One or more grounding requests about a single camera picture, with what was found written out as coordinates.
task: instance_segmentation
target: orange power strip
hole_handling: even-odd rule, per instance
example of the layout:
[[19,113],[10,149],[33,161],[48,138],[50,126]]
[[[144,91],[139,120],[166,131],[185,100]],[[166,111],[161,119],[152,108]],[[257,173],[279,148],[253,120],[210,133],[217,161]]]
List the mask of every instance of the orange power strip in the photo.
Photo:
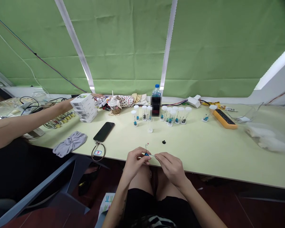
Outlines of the orange power strip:
[[227,129],[237,129],[237,125],[228,117],[222,110],[216,109],[213,115],[220,121],[220,123]]

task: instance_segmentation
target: green window blind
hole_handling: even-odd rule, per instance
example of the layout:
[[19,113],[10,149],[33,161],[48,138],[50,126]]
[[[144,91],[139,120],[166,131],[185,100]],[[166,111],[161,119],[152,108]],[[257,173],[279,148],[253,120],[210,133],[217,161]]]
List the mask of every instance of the green window blind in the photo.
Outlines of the green window blind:
[[284,51],[284,0],[178,0],[164,95],[248,97]]
[[159,84],[172,0],[64,0],[96,92],[150,93]]
[[[0,19],[64,77],[81,89],[90,91],[77,52],[54,0],[0,0]],[[0,34],[32,68],[40,84],[50,93],[81,93],[37,59],[1,25]],[[17,86],[38,86],[31,70],[1,38],[0,72]]]

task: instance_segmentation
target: white power adapter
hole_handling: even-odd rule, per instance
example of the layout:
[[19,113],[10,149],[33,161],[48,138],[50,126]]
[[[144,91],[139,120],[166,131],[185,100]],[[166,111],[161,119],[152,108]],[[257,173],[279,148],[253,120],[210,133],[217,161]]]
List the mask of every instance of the white power adapter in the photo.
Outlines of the white power adapter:
[[192,106],[194,106],[195,108],[200,107],[200,95],[196,95],[195,97],[188,97],[188,103],[190,103]]

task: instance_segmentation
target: black phone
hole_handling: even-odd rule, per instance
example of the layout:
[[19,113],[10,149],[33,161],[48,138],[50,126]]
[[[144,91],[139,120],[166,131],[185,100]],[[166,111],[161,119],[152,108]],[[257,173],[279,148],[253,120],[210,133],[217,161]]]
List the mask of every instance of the black phone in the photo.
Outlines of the black phone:
[[115,123],[106,122],[93,139],[95,141],[103,142],[114,126]]

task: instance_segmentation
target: phone lanyard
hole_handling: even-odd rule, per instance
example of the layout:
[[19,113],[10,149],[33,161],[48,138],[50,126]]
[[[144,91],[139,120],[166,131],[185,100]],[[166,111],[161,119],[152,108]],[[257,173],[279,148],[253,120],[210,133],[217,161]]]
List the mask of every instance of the phone lanyard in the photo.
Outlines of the phone lanyard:
[[[105,157],[105,146],[101,143],[101,142],[98,142],[98,141],[95,141],[96,145],[94,146],[93,150],[92,150],[92,154],[91,154],[91,157],[92,157],[92,160],[95,161],[95,162],[99,162],[101,161],[104,157]],[[104,147],[104,155],[99,159],[99,160],[95,160],[93,157],[94,157],[94,151],[95,149],[97,149],[98,145],[102,145]]]

